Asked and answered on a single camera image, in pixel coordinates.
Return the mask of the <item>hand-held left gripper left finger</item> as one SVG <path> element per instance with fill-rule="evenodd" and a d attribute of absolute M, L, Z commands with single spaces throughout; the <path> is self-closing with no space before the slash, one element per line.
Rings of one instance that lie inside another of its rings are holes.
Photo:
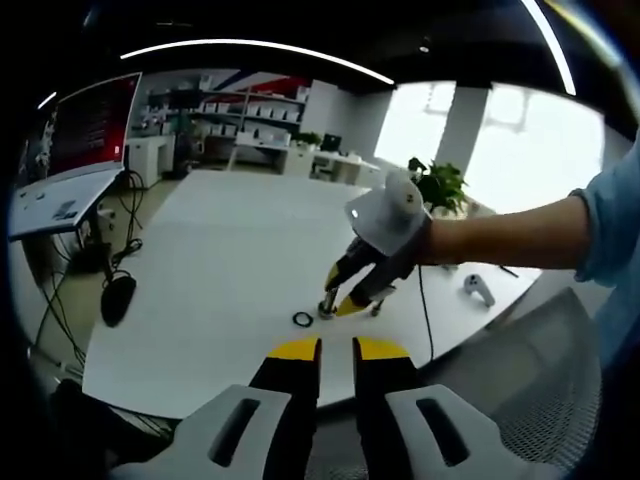
<path fill-rule="evenodd" d="M 284 343 L 248 385 L 232 385 L 177 426 L 171 444 L 117 479 L 302 479 L 315 433 L 322 341 Z"/>

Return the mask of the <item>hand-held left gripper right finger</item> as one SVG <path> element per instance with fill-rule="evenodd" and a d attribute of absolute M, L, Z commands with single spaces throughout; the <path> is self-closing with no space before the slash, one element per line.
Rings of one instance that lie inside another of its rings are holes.
<path fill-rule="evenodd" d="M 353 340 L 357 428 L 372 479 L 547 479 L 509 450 L 497 424 L 443 385 L 423 386 L 407 351 Z"/>

